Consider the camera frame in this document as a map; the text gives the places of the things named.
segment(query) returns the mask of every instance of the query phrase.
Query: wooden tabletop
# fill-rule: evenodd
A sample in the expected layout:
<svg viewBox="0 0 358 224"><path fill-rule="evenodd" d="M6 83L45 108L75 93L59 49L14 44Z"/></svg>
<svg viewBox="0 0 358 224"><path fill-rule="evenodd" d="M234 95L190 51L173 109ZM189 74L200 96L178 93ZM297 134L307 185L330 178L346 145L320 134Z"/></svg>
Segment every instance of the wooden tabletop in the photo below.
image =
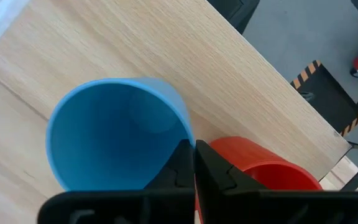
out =
<svg viewBox="0 0 358 224"><path fill-rule="evenodd" d="M350 148L205 0L32 0L0 37L0 223L33 223L62 191L48 118L72 88L106 77L163 78L197 138L247 137L317 179Z"/></svg>

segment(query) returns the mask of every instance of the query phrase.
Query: concrete floor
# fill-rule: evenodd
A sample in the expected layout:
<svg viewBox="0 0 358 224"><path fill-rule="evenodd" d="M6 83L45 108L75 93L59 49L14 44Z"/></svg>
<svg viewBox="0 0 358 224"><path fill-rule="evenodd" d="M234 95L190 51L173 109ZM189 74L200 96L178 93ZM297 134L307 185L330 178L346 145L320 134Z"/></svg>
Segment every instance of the concrete floor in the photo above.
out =
<svg viewBox="0 0 358 224"><path fill-rule="evenodd" d="M358 79L349 74L358 56L358 10L351 0L261 0L243 36L289 82L318 59L358 101ZM358 126L346 139L358 143ZM348 157L358 166L358 150Z"/></svg>

